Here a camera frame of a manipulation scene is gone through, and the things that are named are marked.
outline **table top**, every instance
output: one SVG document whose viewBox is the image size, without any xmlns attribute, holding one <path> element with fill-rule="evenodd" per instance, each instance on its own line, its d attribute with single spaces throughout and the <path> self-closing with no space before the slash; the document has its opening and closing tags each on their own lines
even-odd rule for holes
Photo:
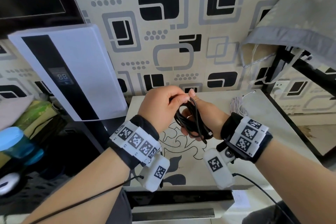
<svg viewBox="0 0 336 224">
<path fill-rule="evenodd" d="M 236 96 L 246 95 L 247 93 L 249 91 L 200 92 L 198 96 L 205 101 L 215 104 L 224 112 L 230 113 L 231 99 Z M 144 96 L 132 98 L 126 120 L 130 120 L 137 114 L 143 99 Z M 248 111 L 248 116 L 268 126 L 269 131 L 275 139 L 299 154 L 319 163 L 314 154 L 261 90 L 256 90 L 255 93 L 246 96 L 243 105 Z M 221 141 L 212 138 L 205 145 L 203 142 L 198 142 L 188 136 L 184 136 L 179 128 L 179 125 L 173 120 L 169 128 L 160 134 L 163 155 L 170 160 L 170 168 L 165 175 L 162 189 L 217 189 L 215 181 L 206 168 L 202 157 L 205 150 L 215 148 Z M 234 164 L 230 163 L 228 167 L 232 173 L 243 174 L 263 187 L 270 185 L 251 162 L 237 159 Z M 141 169 L 141 166 L 136 167 L 136 175 L 140 173 Z M 236 177 L 236 182 L 232 189 L 246 189 L 250 186 L 252 184 L 249 181 L 242 177 Z M 126 187 L 125 189 L 143 190 L 140 187 L 139 182 L 132 180 L 130 187 Z"/>
</svg>

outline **blue cup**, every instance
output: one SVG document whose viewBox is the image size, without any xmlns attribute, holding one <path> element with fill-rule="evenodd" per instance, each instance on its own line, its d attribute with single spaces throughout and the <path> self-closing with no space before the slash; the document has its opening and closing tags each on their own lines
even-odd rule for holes
<svg viewBox="0 0 336 224">
<path fill-rule="evenodd" d="M 21 160 L 26 166 L 38 162 L 44 155 L 44 151 L 27 138 L 18 127 L 0 131 L 0 151 Z"/>
</svg>

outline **person's left hand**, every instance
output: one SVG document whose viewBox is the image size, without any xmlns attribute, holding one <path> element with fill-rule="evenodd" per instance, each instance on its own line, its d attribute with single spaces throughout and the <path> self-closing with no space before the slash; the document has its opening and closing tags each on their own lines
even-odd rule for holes
<svg viewBox="0 0 336 224">
<path fill-rule="evenodd" d="M 146 94 L 138 115 L 148 120 L 156 131 L 161 133 L 169 127 L 176 111 L 183 103 L 187 103 L 189 98 L 178 86 L 154 88 Z"/>
</svg>

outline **white cable bundle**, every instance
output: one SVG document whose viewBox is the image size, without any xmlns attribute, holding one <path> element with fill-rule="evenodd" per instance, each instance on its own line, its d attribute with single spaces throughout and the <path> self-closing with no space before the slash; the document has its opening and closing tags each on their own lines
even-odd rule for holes
<svg viewBox="0 0 336 224">
<path fill-rule="evenodd" d="M 247 110 L 243 107 L 243 98 L 245 98 L 248 94 L 246 94 L 245 96 L 243 95 L 242 97 L 234 97 L 231 100 L 231 112 L 235 112 L 241 116 L 248 115 Z"/>
</svg>

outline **patterned wallpaper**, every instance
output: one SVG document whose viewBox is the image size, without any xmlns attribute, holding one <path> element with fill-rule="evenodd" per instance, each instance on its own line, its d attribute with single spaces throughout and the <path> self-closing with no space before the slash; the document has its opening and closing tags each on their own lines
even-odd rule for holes
<svg viewBox="0 0 336 224">
<path fill-rule="evenodd" d="M 98 25 L 127 100 L 154 87 L 186 92 L 260 88 L 272 57 L 241 66 L 239 43 L 278 0 L 77 0 Z M 0 43 L 0 97 L 51 94 L 9 41 Z M 336 71 L 323 68 L 336 77 Z M 288 113 L 336 112 L 336 100 L 294 69 L 276 101 Z"/>
</svg>

